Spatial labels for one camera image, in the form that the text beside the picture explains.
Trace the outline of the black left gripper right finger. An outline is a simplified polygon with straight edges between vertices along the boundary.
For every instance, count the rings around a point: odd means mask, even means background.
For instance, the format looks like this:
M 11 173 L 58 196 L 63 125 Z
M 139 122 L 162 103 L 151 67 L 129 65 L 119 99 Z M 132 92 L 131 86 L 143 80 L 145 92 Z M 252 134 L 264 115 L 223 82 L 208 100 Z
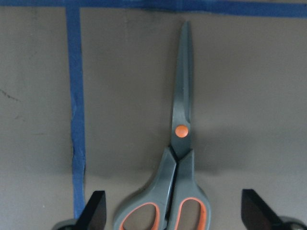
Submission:
M 247 230 L 305 230 L 295 218 L 278 216 L 253 189 L 243 189 L 241 219 Z

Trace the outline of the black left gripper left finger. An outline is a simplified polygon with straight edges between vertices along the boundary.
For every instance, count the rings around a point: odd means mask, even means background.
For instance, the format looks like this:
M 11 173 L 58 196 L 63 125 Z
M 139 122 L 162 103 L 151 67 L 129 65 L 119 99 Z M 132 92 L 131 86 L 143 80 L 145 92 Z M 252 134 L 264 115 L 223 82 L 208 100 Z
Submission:
M 78 219 L 58 222 L 54 230 L 104 230 L 106 226 L 106 193 L 94 191 Z

